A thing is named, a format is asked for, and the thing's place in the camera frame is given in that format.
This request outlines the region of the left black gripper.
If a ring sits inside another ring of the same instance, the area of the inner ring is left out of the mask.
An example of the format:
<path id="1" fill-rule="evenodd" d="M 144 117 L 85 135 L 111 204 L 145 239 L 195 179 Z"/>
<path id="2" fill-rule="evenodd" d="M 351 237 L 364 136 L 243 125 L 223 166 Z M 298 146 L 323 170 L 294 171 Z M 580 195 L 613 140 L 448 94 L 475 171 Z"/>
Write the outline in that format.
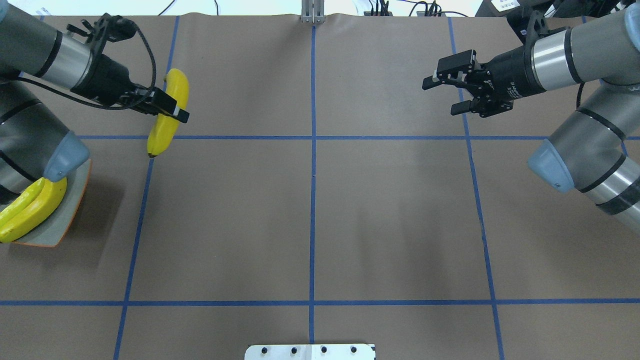
<path id="1" fill-rule="evenodd" d="M 72 91 L 105 107 L 121 105 L 153 116 L 158 115 L 165 107 L 161 99 L 165 92 L 161 88 L 145 87 L 132 82 L 129 70 L 105 54 L 98 55 L 91 62 L 87 75 Z M 190 112 L 175 108 L 173 118 L 186 124 Z"/>

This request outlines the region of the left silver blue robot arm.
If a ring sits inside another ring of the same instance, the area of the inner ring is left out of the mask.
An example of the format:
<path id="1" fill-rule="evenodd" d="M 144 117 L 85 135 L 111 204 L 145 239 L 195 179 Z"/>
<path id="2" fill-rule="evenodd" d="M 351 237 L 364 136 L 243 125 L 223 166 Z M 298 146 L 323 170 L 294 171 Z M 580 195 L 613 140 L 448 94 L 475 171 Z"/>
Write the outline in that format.
<path id="1" fill-rule="evenodd" d="M 105 53 L 108 43 L 139 36 L 151 66 L 151 84 L 134 82 L 130 70 Z M 174 95 L 157 86 L 157 64 L 139 25 L 103 14 L 59 30 L 7 0 L 1 2 L 1 203 L 7 205 L 44 178 L 59 182 L 90 157 L 87 146 L 44 104 L 33 88 L 103 111 L 190 115 Z"/>

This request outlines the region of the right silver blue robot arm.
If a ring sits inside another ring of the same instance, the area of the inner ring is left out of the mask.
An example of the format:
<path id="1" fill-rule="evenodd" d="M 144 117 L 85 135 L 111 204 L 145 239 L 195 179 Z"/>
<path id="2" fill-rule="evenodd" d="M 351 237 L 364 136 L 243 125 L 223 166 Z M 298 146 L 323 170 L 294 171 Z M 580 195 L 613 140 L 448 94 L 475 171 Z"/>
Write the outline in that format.
<path id="1" fill-rule="evenodd" d="M 475 50 L 441 58 L 422 88 L 464 89 L 471 99 L 453 104 L 450 113 L 490 117 L 510 111 L 515 100 L 601 80 L 527 164 L 557 191 L 578 190 L 638 232 L 640 167 L 620 146 L 639 127 L 639 4 L 575 27 L 550 29 L 529 6 L 510 12 L 507 22 L 522 46 L 487 63 L 478 62 Z"/>

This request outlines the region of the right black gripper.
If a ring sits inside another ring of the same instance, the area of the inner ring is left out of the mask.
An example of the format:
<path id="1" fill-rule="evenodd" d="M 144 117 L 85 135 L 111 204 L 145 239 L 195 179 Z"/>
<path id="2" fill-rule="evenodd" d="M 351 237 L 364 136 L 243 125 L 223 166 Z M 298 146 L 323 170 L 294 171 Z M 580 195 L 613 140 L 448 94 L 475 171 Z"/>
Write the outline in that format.
<path id="1" fill-rule="evenodd" d="M 423 79 L 423 91 L 439 85 L 464 89 L 471 100 L 452 104 L 451 116 L 466 113 L 496 116 L 514 107 L 514 101 L 546 90 L 534 73 L 532 50 L 521 46 L 496 55 L 487 63 L 477 60 L 475 50 L 466 50 L 438 60 L 436 75 Z"/>

